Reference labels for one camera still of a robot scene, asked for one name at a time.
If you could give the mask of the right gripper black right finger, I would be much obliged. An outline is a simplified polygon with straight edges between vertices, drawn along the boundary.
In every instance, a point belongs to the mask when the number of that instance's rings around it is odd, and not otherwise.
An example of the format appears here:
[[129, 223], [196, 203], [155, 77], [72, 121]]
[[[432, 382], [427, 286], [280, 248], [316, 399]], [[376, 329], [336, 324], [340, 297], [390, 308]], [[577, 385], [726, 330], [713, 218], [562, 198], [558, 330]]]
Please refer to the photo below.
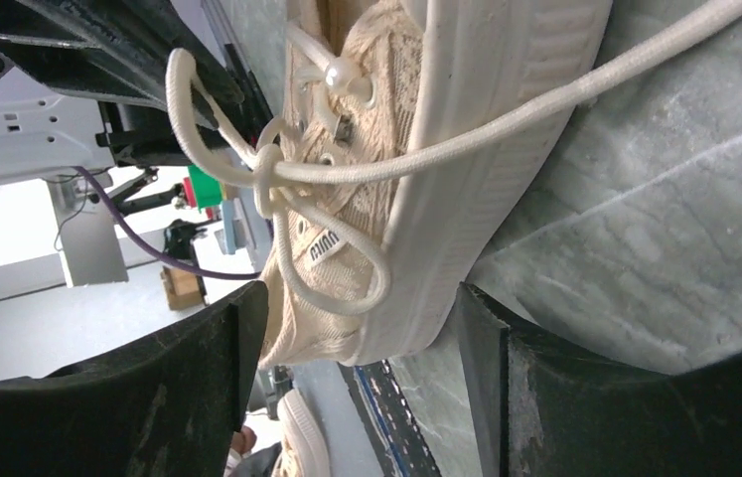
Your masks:
[[484, 475], [742, 476], [742, 352], [655, 373], [465, 283], [454, 320]]

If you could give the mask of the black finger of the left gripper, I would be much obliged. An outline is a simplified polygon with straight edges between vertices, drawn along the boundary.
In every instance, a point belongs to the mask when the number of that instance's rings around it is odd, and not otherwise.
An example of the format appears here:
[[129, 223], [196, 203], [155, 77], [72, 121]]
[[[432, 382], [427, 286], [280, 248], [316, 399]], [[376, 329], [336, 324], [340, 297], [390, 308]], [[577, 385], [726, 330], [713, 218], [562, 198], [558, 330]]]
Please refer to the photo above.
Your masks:
[[170, 1], [0, 1], [0, 55], [60, 94], [163, 109], [173, 50], [223, 109], [244, 100]]

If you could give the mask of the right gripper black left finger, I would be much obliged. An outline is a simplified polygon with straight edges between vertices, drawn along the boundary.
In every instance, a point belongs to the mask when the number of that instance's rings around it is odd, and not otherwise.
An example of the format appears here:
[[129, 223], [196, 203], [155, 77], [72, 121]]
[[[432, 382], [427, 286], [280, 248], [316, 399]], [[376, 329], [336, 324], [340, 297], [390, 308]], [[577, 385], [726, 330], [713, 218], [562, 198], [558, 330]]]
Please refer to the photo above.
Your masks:
[[0, 381], [0, 476], [220, 476], [268, 318], [252, 281], [39, 379]]

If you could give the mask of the white shoelace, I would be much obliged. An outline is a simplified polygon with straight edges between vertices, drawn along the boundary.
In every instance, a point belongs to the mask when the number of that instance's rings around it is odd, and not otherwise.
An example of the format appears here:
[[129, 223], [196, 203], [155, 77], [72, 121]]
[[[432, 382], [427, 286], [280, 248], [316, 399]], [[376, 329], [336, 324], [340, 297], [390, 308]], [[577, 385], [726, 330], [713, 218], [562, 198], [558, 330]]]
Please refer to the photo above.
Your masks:
[[[217, 180], [252, 190], [255, 207], [274, 223], [273, 250], [289, 287], [302, 299], [323, 310], [339, 315], [361, 315], [376, 307], [390, 290], [391, 271], [386, 257], [381, 247], [364, 233], [299, 196], [296, 192], [299, 185], [380, 182], [448, 163], [608, 91], [710, 38], [741, 17], [742, 1], [707, 1], [658, 34], [567, 85], [545, 92], [484, 126], [380, 163], [325, 167], [287, 162], [279, 147], [272, 144], [266, 135], [262, 135], [257, 146], [251, 148], [207, 92], [198, 77], [195, 58], [183, 48], [173, 50], [167, 62], [165, 92], [168, 116], [178, 143], [194, 164]], [[205, 144], [196, 128], [195, 92], [207, 101], [222, 138], [251, 166], [251, 171], [234, 168]], [[339, 300], [314, 290], [302, 279], [293, 263], [286, 230], [289, 211], [334, 232], [371, 262], [374, 282], [366, 297], [355, 301]]]

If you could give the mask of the beige canvas sneaker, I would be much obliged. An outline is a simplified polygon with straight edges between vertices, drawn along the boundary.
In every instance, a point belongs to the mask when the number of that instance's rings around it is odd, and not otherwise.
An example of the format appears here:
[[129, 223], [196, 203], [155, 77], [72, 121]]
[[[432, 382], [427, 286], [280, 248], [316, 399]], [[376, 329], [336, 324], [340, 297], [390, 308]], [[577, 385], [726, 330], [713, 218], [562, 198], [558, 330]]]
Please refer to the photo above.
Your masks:
[[[422, 30], [418, 111], [405, 153], [479, 128], [586, 74], [598, 54], [608, 1], [399, 1]], [[397, 357], [437, 337], [458, 284], [555, 146], [568, 111], [408, 177], [413, 182], [396, 272], [409, 314], [431, 328]]]

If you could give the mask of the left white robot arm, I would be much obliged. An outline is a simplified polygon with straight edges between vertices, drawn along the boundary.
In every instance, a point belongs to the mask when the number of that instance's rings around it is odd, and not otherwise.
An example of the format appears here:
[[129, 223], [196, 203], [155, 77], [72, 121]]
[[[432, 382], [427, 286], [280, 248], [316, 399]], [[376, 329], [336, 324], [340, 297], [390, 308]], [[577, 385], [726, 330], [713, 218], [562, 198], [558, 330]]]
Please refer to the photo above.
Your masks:
[[0, 1], [0, 185], [76, 167], [184, 166], [167, 117], [173, 50], [243, 125], [242, 90], [189, 19], [196, 2]]

